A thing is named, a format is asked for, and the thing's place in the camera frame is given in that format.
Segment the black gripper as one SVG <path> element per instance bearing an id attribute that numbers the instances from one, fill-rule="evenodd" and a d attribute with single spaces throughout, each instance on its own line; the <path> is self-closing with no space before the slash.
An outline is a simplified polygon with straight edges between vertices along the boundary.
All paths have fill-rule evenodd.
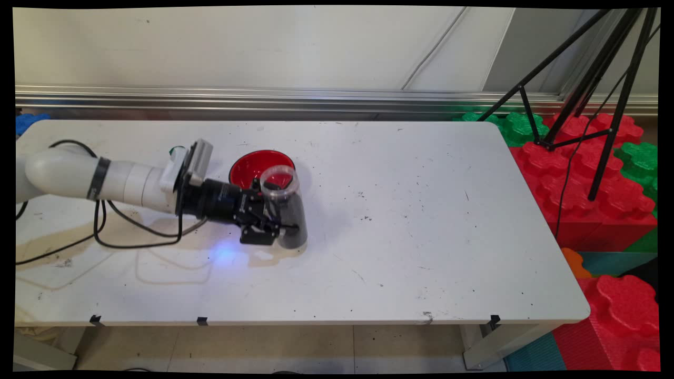
<path id="1" fill-rule="evenodd" d="M 205 180 L 200 185 L 182 180 L 176 200 L 176 214 L 197 219 L 239 225 L 239 242 L 247 245 L 300 245 L 300 225 L 294 216 L 268 216 L 265 203 L 279 201 L 280 185 L 274 179 L 255 178 L 248 188 L 231 183 Z"/>

